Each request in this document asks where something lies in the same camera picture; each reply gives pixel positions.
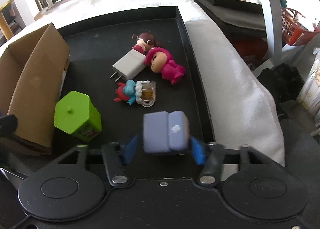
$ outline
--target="green hexagonal container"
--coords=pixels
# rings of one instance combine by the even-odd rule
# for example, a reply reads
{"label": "green hexagonal container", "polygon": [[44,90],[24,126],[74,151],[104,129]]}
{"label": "green hexagonal container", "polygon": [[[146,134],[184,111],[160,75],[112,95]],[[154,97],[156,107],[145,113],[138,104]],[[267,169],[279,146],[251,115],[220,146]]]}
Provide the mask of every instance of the green hexagonal container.
{"label": "green hexagonal container", "polygon": [[57,102],[54,125],[85,142],[101,132],[101,116],[86,94],[71,91]]}

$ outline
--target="red toy figure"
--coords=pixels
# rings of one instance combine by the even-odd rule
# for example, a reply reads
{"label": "red toy figure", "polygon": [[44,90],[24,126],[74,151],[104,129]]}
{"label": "red toy figure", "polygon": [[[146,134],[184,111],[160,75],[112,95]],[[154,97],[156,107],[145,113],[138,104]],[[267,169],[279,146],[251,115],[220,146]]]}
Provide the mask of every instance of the red toy figure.
{"label": "red toy figure", "polygon": [[135,44],[132,49],[144,54],[148,52],[154,46],[161,46],[156,42],[154,36],[150,32],[142,33],[139,36],[133,35],[132,39],[137,40],[137,44]]}
{"label": "red toy figure", "polygon": [[179,82],[186,72],[183,66],[175,63],[171,53],[161,47],[151,48],[144,63],[151,65],[154,73],[161,73],[162,79],[169,80],[171,84]]}
{"label": "red toy figure", "polygon": [[119,101],[128,101],[130,98],[123,94],[123,87],[125,87],[125,84],[122,82],[117,82],[117,85],[119,87],[116,89],[116,95],[118,95],[118,98],[113,99],[115,102]]}

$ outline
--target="cardboard box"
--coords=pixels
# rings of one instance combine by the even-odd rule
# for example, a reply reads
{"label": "cardboard box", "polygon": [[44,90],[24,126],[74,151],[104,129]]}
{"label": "cardboard box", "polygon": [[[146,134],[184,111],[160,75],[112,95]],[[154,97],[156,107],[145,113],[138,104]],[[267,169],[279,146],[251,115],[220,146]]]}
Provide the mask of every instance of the cardboard box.
{"label": "cardboard box", "polygon": [[0,110],[14,114],[14,134],[0,144],[27,155],[50,154],[54,108],[60,97],[69,48],[53,24],[13,42],[0,57]]}

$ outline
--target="circular black disc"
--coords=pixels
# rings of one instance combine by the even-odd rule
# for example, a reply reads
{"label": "circular black disc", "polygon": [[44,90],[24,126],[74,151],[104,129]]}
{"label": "circular black disc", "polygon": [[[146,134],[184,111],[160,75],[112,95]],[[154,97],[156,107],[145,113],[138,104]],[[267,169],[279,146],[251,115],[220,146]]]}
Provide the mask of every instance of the circular black disc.
{"label": "circular black disc", "polygon": [[46,220],[70,220],[85,215],[104,195],[102,180],[77,165],[48,166],[23,181],[18,190],[25,210]]}
{"label": "circular black disc", "polygon": [[260,220],[278,220],[299,214],[308,202],[300,179],[271,165],[252,165],[230,176],[222,193],[236,211]]}

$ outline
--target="green lid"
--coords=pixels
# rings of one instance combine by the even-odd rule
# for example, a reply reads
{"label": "green lid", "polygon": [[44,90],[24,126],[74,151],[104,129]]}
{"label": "green lid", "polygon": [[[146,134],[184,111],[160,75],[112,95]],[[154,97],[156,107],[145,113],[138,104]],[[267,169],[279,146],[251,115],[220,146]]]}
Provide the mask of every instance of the green lid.
{"label": "green lid", "polygon": [[71,91],[57,102],[54,125],[68,134],[73,134],[89,119],[89,113],[90,97]]}

